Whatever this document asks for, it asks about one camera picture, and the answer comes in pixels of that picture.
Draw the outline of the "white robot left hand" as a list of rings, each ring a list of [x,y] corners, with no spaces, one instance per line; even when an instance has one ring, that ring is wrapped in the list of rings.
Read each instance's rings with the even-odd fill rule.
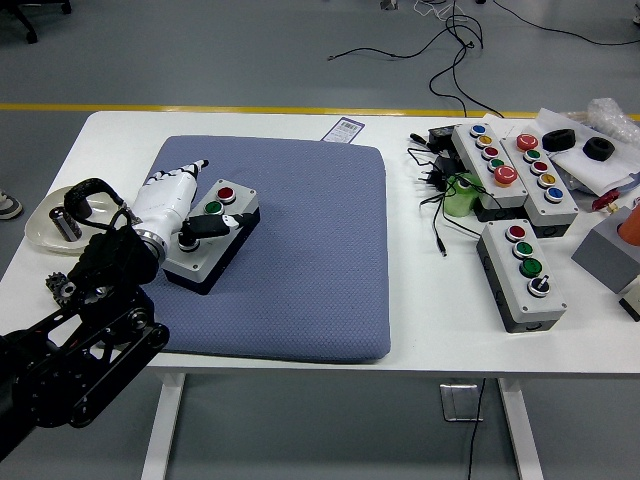
[[[134,231],[147,241],[169,247],[171,237],[182,231],[190,239],[221,237],[243,227],[255,226],[257,214],[202,215],[189,220],[197,190],[197,177],[207,160],[197,160],[171,171],[153,174],[140,188],[132,211],[139,219]]]

